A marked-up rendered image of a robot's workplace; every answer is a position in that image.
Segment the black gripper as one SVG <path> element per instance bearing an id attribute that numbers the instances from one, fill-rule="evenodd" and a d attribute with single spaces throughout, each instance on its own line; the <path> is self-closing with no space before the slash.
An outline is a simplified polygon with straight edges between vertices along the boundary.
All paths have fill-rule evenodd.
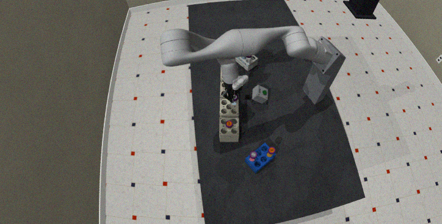
<path id="1" fill-rule="evenodd" d="M 237 97 L 238 97 L 238 99 L 239 99 L 239 91 L 242 90 L 242 87 L 240 87 L 240 88 L 237 89 L 237 90 L 233 90 L 233 88 L 232 88 L 232 85 L 233 85 L 233 84 L 227 84 L 227 83 L 225 83 L 225 82 L 223 82 L 223 83 L 224 83 L 224 86 L 225 86 L 225 91 L 224 91 L 224 93 L 221 93 L 221 95 L 224 96 L 224 97 L 225 97 L 227 100 L 229 100 L 231 103 L 234 103 L 233 95 L 236 94 Z M 234 92 L 235 92 L 235 93 L 234 93 Z M 227 93 L 228 93 L 228 94 L 227 94 Z"/>

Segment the white tube rack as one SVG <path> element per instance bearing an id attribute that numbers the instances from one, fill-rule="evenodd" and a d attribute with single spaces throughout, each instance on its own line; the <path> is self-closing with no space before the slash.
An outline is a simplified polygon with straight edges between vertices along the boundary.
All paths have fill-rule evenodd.
<path id="1" fill-rule="evenodd" d="M 255 57 L 255 59 L 253 58 L 253 57 Z M 240 59 L 238 59 L 237 57 L 235 58 L 236 59 L 236 62 L 238 63 L 238 64 L 240 64 L 243 68 L 245 68 L 247 71 L 249 71 L 249 70 L 251 70 L 253 67 L 255 67 L 257 64 L 258 64 L 258 58 L 256 57 L 256 56 L 252 56 L 252 60 L 251 60 L 251 62 L 250 63 L 247 63 L 246 62 L 246 59 L 242 59 L 241 57 L 239 57 Z M 242 61 L 244 62 L 242 62 Z M 246 66 L 246 64 L 248 65 L 248 66 Z"/>

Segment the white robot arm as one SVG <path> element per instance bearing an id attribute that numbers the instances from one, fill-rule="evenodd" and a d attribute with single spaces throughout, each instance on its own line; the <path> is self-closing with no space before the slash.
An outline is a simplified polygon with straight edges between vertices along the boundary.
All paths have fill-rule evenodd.
<path id="1" fill-rule="evenodd" d="M 170 29 L 160 37 L 162 63 L 167 67 L 175 67 L 217 59 L 222 69 L 223 81 L 233 84 L 233 90 L 237 90 L 248 81 L 248 76 L 239 76 L 235 58 L 254 56 L 277 39 L 283 40 L 290 57 L 326 64 L 333 55 L 327 44 L 307 37 L 300 26 L 232 29 L 217 40 L 185 29 Z M 191 47 L 196 52 L 192 52 Z"/>

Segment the blue tube rack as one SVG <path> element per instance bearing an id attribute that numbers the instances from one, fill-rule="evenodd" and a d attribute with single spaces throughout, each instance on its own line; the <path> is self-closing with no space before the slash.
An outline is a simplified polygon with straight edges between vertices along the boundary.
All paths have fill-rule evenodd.
<path id="1" fill-rule="evenodd" d="M 255 172 L 257 173 L 259 169 L 262 169 L 266 164 L 268 164 L 274 157 L 275 153 L 272 157 L 267 156 L 268 149 L 270 147 L 264 143 L 257 150 L 257 157 L 254 161 L 250 161 L 250 155 L 245 158 L 245 163 Z"/>

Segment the conical tube with yellow liquid and purple cap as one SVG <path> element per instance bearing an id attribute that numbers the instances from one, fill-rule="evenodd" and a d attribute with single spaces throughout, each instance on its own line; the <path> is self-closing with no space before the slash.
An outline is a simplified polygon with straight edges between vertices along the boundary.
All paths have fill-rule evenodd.
<path id="1" fill-rule="evenodd" d="M 226 122 L 226 127 L 227 127 L 228 129 L 231 129 L 232 126 L 233 126 L 233 122 L 230 121 L 230 120 L 228 120 L 228 121 Z"/>

